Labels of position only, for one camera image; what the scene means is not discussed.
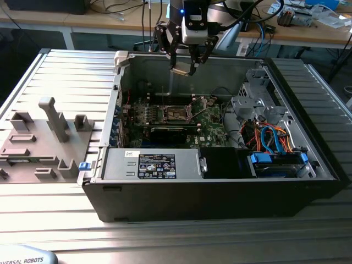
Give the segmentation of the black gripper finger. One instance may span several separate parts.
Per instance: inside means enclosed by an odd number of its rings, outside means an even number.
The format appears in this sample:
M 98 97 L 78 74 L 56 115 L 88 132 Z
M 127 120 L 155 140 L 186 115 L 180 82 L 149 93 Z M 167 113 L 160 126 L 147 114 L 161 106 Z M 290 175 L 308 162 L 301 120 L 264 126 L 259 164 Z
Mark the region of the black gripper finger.
M 219 40 L 218 36 L 210 36 L 206 39 L 204 44 L 200 46 L 204 46 L 204 53 L 200 53 L 199 44 L 188 45 L 189 53 L 191 56 L 191 64 L 190 64 L 190 71 L 189 75 L 193 75 L 196 72 L 196 68 L 199 64 L 204 64 L 209 56 L 212 54 L 217 42 Z
M 159 49 L 165 52 L 170 60 L 169 69 L 173 69 L 177 58 L 178 30 L 175 30 L 174 33 L 170 33 L 165 25 L 159 24 L 155 26 L 155 35 Z

